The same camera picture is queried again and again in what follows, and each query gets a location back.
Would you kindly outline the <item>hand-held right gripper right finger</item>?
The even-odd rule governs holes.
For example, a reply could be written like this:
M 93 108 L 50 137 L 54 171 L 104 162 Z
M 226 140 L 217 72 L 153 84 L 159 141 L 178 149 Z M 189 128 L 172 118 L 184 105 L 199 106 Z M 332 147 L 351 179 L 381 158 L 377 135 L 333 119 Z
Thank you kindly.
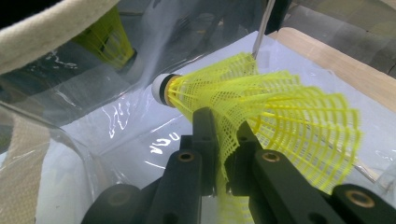
M 227 190 L 233 196 L 249 196 L 253 186 L 252 163 L 257 150 L 262 146 L 245 121 L 236 133 L 239 146 L 225 162 L 228 177 Z

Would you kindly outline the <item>yellow plastic shuttlecock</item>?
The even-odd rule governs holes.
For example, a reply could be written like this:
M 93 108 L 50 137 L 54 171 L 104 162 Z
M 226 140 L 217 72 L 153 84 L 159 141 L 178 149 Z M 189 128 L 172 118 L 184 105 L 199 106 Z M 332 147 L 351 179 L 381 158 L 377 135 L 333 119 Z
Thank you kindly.
M 287 71 L 220 83 L 210 98 L 221 162 L 240 146 L 243 122 L 262 147 L 286 154 L 314 187 L 329 193 L 350 173 L 361 144 L 360 112 L 341 93 L 306 86 Z
M 302 87 L 282 70 L 261 73 L 251 55 L 240 53 L 184 76 L 161 74 L 152 82 L 157 102 L 177 108 L 191 119 L 196 110 L 214 113 L 220 148 L 237 148 L 236 132 L 247 121 L 264 146 L 278 147 L 297 136 L 296 125 L 271 105 L 289 101 Z
M 73 41 L 117 70 L 122 69 L 136 55 L 116 7 L 75 36 Z

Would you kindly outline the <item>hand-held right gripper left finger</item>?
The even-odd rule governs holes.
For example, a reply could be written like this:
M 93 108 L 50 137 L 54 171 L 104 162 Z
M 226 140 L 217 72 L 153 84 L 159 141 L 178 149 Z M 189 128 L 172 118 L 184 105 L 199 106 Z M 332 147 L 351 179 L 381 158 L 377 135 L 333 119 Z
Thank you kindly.
M 219 144 L 211 110 L 200 108 L 192 114 L 192 135 L 182 135 L 180 149 L 192 149 L 202 157 L 202 195 L 213 195 Z

